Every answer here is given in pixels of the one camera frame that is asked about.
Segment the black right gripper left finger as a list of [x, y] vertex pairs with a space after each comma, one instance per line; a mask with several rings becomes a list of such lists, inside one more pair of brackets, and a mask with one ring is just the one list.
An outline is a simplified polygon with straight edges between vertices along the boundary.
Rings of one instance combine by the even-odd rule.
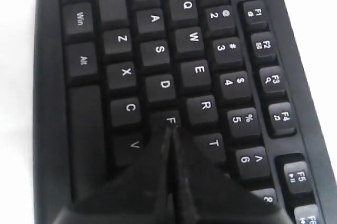
[[167, 186], [174, 130], [167, 126], [156, 132], [125, 172], [64, 207], [54, 223], [174, 223]]

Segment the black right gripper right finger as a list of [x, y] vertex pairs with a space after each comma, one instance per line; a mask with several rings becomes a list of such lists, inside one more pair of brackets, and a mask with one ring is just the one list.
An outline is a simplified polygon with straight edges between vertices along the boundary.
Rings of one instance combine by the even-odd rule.
[[285, 209], [223, 175], [185, 129], [172, 129], [172, 148], [178, 223], [292, 223]]

